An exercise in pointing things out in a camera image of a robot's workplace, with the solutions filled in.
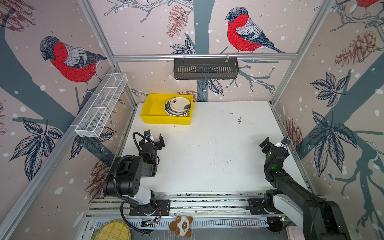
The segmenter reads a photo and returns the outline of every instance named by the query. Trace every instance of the stacked plates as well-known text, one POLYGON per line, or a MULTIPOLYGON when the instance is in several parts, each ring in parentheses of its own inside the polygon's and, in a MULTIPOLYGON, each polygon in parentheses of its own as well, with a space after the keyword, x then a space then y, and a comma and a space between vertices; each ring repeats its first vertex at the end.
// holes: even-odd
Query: stacked plates
POLYGON ((164 109, 169 116, 185 117, 191 111, 191 103, 183 97, 169 99, 164 105, 164 109))

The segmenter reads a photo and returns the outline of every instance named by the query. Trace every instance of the bird head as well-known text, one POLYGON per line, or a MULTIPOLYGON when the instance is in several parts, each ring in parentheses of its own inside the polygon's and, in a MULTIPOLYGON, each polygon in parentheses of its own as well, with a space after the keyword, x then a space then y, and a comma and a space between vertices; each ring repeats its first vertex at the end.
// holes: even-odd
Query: bird head
POLYGON ((60 41, 54 36, 48 36, 42 40, 42 42, 40 43, 40 51, 44 61, 48 59, 52 61, 56 60, 55 52, 53 51, 53 48, 59 42, 60 41))
POLYGON ((225 20, 228 20, 230 23, 233 23, 238 16, 243 14, 248 15, 248 11, 244 7, 235 7, 229 11, 225 20))

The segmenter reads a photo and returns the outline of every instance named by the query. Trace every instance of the white table surface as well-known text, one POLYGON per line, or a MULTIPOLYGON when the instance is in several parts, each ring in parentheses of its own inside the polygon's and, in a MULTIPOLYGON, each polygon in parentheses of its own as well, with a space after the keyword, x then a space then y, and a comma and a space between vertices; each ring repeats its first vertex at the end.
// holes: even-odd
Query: white table surface
MULTIPOLYGON (((259 144, 270 137, 277 143, 283 134, 266 101, 194 103, 191 125, 146 124, 138 109, 122 151, 138 155, 133 132, 147 129, 165 147, 157 152, 160 164, 155 177, 142 177, 141 185, 155 192, 248 192, 272 189, 265 180, 265 154, 259 144)), ((290 155, 284 169, 306 188, 290 155)))

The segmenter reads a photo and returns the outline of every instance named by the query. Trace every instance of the wallpaper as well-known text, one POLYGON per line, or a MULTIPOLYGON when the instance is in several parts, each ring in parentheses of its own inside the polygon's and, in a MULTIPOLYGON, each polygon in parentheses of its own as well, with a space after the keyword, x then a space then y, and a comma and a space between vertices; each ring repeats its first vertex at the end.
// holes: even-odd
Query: wallpaper
POLYGON ((132 111, 122 93, 100 138, 74 138, 11 239, 75 239, 90 202, 104 197, 103 183, 132 111))
POLYGON ((297 52, 321 2, 91 0, 115 55, 297 52))
POLYGON ((2 221, 110 67, 77 1, 0 6, 2 221))
POLYGON ((352 239, 384 239, 384 3, 337 0, 276 109, 352 239))
POLYGON ((119 63, 137 102, 149 93, 192 94, 194 101, 270 101, 291 61, 239 61, 229 80, 176 80, 172 61, 119 63))

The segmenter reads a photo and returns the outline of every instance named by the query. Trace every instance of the yellow woven mat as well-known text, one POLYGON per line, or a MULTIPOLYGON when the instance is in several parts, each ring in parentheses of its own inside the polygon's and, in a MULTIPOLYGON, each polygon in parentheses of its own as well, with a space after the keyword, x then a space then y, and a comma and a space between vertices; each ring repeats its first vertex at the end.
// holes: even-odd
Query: yellow woven mat
POLYGON ((131 231, 120 220, 113 220, 104 224, 92 240, 131 240, 131 231))

